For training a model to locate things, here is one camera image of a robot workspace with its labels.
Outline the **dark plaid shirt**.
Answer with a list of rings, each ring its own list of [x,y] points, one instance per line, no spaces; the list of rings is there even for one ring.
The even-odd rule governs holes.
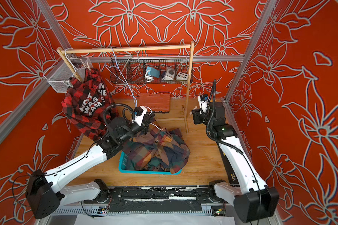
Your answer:
[[[149,130],[146,134],[141,132],[124,144],[123,152],[127,154],[141,146],[154,149],[163,147],[179,149],[187,152],[188,156],[190,156],[190,149],[184,142],[182,133],[178,128],[172,130],[162,128],[162,130],[159,131],[154,126],[149,125]]]
[[[141,146],[127,153],[126,170],[179,172],[188,162],[188,154],[179,149],[163,147],[159,149]]]

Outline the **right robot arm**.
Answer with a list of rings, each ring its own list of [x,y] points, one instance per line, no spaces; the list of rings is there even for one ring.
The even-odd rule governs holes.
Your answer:
[[[216,85],[214,80],[210,94],[199,96],[199,108],[192,110],[194,124],[206,126],[207,137],[222,153],[228,175],[228,182],[211,182],[209,192],[215,200],[232,205],[243,223],[259,222],[274,215],[279,193],[260,177],[245,154],[237,132],[226,122],[225,107],[216,101]]]

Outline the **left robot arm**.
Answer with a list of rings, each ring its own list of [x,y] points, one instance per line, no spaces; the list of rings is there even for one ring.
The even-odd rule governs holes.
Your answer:
[[[116,154],[124,144],[140,133],[147,133],[154,113],[148,113],[145,106],[132,109],[126,104],[121,106],[132,115],[128,121],[124,117],[115,117],[104,121],[106,133],[78,157],[46,172],[40,169],[29,176],[25,197],[35,219],[43,219],[58,208],[84,200],[105,203],[111,198],[109,188],[101,179],[83,184],[68,184],[89,169],[101,164]]]

